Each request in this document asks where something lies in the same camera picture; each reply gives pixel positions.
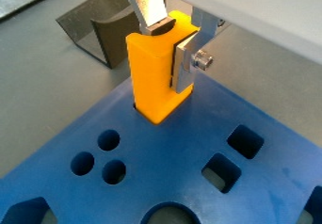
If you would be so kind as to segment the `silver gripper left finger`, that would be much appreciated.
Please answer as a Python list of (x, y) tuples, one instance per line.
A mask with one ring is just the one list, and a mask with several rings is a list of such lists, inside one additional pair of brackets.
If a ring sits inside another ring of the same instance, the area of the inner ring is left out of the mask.
[(157, 36), (172, 29), (176, 20), (168, 16), (163, 0), (128, 0), (128, 2), (136, 13), (143, 35)]

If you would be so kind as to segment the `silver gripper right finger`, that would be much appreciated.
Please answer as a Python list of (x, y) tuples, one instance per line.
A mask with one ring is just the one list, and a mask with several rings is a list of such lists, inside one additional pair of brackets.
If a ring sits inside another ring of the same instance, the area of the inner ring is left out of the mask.
[(199, 30), (175, 44), (171, 88), (181, 93), (193, 83), (195, 70), (205, 70), (212, 56), (203, 51), (215, 38), (220, 19), (199, 8), (192, 8), (191, 23)]

